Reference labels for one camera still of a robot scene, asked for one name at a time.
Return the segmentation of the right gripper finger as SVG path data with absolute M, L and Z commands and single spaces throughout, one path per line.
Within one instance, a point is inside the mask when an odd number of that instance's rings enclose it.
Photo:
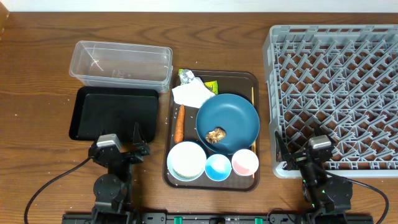
M 313 130 L 315 136 L 326 136 L 331 143 L 335 142 L 335 140 L 332 137 L 330 137 L 329 134 L 326 131 L 324 131 L 319 124 L 316 124 Z
M 277 150 L 279 151 L 281 161 L 286 162 L 286 166 L 284 167 L 284 169 L 285 170 L 295 169 L 293 157 L 292 157 L 291 153 L 289 152 L 289 150 L 287 149 L 287 146 L 285 145 L 285 143 L 278 131 L 275 131 L 275 139 L 276 139 Z

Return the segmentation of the small pink cup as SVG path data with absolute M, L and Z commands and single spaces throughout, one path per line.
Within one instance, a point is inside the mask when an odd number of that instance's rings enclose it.
M 234 172 L 239 176 L 253 176 L 259 168 L 259 159 L 249 149 L 236 151 L 231 159 Z

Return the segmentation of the orange carrot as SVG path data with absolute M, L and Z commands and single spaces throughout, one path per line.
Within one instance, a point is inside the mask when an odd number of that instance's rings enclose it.
M 183 141 L 185 124 L 185 106 L 181 105 L 178 111 L 177 121 L 175 125 L 174 142 L 178 144 Z

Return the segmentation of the dark blue plate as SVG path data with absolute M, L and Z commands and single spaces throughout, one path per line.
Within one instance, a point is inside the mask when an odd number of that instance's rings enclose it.
M 220 128 L 226 136 L 210 143 L 206 135 Z M 198 110 L 196 130 L 200 141 L 209 150 L 232 155 L 240 149 L 249 149 L 260 131 L 259 115 L 252 103 L 242 96 L 223 93 L 207 100 Z

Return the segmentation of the small blue cup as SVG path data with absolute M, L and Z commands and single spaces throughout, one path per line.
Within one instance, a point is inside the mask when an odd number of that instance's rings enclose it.
M 222 154 L 213 154 L 206 160 L 205 173 L 213 181 L 226 180 L 232 171 L 230 160 Z

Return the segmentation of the brown mushroom food scrap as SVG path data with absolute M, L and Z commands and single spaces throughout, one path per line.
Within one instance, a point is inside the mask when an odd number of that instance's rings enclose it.
M 215 128 L 206 134 L 206 141 L 210 144 L 216 144 L 226 137 L 226 131 L 222 128 Z

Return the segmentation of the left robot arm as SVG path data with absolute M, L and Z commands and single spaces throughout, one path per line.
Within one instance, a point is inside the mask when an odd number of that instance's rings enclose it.
M 132 166 L 144 162 L 150 154 L 139 123 L 134 124 L 133 150 L 121 151 L 116 134 L 101 135 L 89 148 L 89 158 L 108 172 L 93 186 L 95 205 L 91 223 L 140 223 L 141 215 L 131 208 Z

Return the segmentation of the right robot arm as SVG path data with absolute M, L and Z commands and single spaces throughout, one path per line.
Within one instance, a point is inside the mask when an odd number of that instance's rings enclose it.
M 302 176 L 303 195 L 312 209 L 297 215 L 294 223 L 347 223 L 346 211 L 351 208 L 353 182 L 346 177 L 329 174 L 323 163 L 332 158 L 335 141 L 320 128 L 299 151 L 290 153 L 278 131 L 277 150 L 286 162 L 286 169 L 298 169 Z

